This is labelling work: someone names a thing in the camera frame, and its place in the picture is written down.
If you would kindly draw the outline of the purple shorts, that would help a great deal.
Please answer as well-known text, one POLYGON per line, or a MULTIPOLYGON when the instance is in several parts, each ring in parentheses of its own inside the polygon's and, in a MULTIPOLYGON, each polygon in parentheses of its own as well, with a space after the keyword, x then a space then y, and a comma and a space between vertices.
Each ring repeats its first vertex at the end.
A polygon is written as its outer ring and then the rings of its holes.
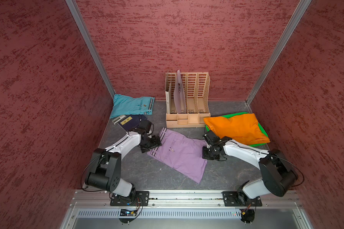
POLYGON ((165 127, 160 131, 159 137, 161 146, 147 152, 147 155, 199 184, 207 165, 207 160, 202 158, 206 142, 188 138, 165 127))

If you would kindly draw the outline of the teal shirt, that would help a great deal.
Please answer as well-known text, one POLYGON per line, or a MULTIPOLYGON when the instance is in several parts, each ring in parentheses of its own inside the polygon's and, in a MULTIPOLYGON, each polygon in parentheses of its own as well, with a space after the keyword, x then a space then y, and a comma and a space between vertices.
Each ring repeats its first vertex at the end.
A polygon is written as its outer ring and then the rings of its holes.
POLYGON ((153 113, 154 97, 133 98, 116 94, 113 98, 113 109, 110 119, 121 115, 151 115, 153 113))

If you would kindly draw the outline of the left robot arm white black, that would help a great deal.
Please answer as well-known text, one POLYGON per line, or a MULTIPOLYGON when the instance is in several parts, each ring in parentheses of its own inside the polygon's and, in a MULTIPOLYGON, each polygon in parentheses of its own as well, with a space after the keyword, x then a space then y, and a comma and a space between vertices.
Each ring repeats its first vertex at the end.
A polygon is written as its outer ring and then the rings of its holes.
POLYGON ((103 149, 96 149, 90 163, 84 169, 80 185, 91 186, 97 191, 107 191, 119 197, 126 205, 138 201, 135 186, 121 178, 122 159, 134 148, 146 153, 161 146, 159 136, 153 135, 154 125, 142 120, 139 126, 126 133, 115 144, 103 149))

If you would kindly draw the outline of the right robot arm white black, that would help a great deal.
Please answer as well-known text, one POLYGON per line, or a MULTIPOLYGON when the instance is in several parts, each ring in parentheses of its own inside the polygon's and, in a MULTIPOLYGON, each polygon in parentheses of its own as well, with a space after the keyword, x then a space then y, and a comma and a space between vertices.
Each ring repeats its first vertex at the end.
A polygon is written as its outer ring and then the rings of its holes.
POLYGON ((219 138, 211 130, 203 138, 207 143, 202 152, 204 159, 221 161, 221 157, 231 156, 255 166, 261 172, 261 178, 248 181, 237 190, 236 201, 241 205, 247 205, 261 195, 282 197, 299 178, 296 167, 277 149, 268 151, 249 147, 230 137, 219 138))

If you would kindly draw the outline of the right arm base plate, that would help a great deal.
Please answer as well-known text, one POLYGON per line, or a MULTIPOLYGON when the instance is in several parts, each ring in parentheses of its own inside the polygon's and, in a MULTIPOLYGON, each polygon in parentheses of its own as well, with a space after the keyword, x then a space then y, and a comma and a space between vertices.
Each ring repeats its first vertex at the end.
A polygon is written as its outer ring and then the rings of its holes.
POLYGON ((259 197, 250 199, 243 192, 223 191, 222 196, 225 207, 262 207, 262 202, 259 197))

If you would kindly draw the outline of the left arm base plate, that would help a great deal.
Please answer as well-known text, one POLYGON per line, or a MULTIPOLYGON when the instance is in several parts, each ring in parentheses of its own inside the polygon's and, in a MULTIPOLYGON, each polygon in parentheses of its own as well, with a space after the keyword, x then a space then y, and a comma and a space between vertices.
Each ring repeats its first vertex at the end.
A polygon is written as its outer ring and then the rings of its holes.
POLYGON ((135 191, 132 190, 128 197, 124 197, 118 194, 112 194, 110 197, 110 206, 115 207, 145 207, 149 202, 149 191, 135 191))

